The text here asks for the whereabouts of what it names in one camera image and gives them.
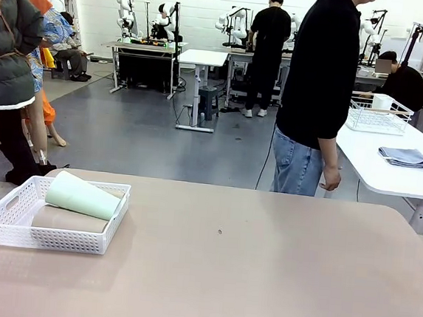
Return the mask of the person's right hand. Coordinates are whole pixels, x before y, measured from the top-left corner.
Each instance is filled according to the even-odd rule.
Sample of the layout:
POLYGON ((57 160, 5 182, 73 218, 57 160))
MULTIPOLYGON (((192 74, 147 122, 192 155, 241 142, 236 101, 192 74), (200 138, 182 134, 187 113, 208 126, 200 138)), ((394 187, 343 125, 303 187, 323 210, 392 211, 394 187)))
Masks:
POLYGON ((333 191, 339 187, 341 176, 338 166, 325 166, 323 169, 324 182, 320 183, 320 187, 325 191, 333 191))

